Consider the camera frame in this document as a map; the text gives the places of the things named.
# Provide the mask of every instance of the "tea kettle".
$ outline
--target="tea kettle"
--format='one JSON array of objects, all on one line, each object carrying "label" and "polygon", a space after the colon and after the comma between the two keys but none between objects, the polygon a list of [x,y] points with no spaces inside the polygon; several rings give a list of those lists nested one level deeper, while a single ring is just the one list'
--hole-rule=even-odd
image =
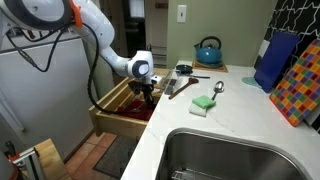
[{"label": "tea kettle", "polygon": [[[203,47],[203,43],[207,40],[215,40],[218,42],[218,47],[214,48],[212,44],[209,44],[205,47]],[[219,38],[215,36],[208,36],[204,38],[200,43],[194,45],[197,51],[197,60],[200,63],[205,64],[216,64],[221,61],[222,53],[220,51],[221,49],[221,41]]]}]

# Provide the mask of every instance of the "sink basin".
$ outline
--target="sink basin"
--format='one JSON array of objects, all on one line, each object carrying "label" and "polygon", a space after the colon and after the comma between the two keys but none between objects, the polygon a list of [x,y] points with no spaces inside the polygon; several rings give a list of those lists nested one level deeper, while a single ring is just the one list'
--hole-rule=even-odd
[{"label": "sink basin", "polygon": [[157,180],[311,179],[291,155],[270,145],[191,129],[168,135]]}]

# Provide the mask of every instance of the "floor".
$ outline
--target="floor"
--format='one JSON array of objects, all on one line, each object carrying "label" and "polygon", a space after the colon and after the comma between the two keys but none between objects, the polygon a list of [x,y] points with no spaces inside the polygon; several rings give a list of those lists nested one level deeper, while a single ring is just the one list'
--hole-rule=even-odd
[{"label": "floor", "polygon": [[92,169],[116,137],[116,135],[108,133],[97,137],[93,133],[66,163],[72,179],[116,180]]}]

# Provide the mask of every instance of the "white countertop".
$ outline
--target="white countertop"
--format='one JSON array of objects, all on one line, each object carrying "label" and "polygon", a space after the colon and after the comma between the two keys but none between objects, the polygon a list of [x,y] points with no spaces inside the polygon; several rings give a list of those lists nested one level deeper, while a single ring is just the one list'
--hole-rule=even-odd
[{"label": "white countertop", "polygon": [[[172,100],[162,95],[122,179],[155,179],[166,138],[181,127],[276,146],[294,156],[313,179],[320,178],[320,135],[305,123],[292,127],[269,100],[269,94],[242,83],[242,77],[254,75],[253,68],[227,68],[229,73],[194,70],[194,75],[211,79],[199,79],[199,84],[188,87]],[[224,81],[225,91],[217,95],[217,105],[207,112],[207,117],[190,114],[192,98],[212,97],[219,80]],[[187,81],[188,77],[183,77],[181,85]]]}]

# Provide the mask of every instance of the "metal spoon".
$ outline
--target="metal spoon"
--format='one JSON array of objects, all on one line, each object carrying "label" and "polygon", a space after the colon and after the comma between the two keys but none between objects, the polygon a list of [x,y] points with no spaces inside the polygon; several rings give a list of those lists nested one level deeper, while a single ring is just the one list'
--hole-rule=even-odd
[{"label": "metal spoon", "polygon": [[197,84],[199,82],[198,79],[196,78],[189,78],[189,81],[186,85],[184,85],[182,88],[178,89],[176,92],[174,92],[169,99],[174,98],[176,95],[178,95],[181,91],[183,91],[184,89],[186,89],[188,86],[192,85],[192,84]]},{"label": "metal spoon", "polygon": [[216,85],[214,86],[214,95],[211,98],[212,100],[214,100],[217,96],[218,93],[222,93],[224,91],[224,83],[222,81],[218,81],[216,83]]}]

